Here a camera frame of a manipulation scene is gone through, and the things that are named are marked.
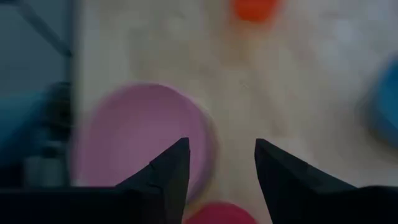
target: pink object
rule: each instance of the pink object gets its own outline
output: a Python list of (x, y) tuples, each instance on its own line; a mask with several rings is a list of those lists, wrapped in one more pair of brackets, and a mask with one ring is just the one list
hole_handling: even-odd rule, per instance
[(203, 185), (210, 160), (206, 119), (177, 91), (132, 85), (107, 97), (75, 141), (72, 178), (79, 186), (115, 186), (182, 137), (189, 137), (188, 200)]
[(250, 214), (236, 205), (225, 202), (213, 202), (205, 205), (185, 224), (256, 224)]

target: dark blue object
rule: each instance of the dark blue object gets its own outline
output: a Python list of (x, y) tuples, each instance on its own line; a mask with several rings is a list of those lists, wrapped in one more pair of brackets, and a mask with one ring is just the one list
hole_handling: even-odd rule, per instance
[(380, 137), (398, 147), (398, 58), (388, 65), (377, 87), (371, 126)]

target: wooden floor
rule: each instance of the wooden floor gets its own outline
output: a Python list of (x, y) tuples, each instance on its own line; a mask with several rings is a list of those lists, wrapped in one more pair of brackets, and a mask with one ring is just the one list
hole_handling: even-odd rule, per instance
[(173, 86), (208, 114), (218, 147), (211, 200), (271, 223), (256, 177), (265, 138), (355, 186), (398, 185), (398, 150), (372, 137), (366, 102), (398, 49), (395, 0), (283, 1), (272, 24), (239, 22), (227, 0), (84, 0), (80, 121), (132, 82)]

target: blue bowl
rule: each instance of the blue bowl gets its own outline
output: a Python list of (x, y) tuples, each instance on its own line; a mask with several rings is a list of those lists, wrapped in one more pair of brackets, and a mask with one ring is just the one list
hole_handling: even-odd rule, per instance
[(398, 58), (384, 71), (371, 113), (378, 135), (398, 147)]

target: pink bowl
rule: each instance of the pink bowl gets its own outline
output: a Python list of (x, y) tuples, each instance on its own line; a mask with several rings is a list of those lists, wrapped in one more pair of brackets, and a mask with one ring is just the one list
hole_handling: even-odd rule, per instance
[(211, 159), (203, 113), (169, 87), (127, 86), (107, 97), (79, 130), (72, 179), (79, 186), (115, 186), (182, 137), (190, 139), (189, 200), (207, 179)]

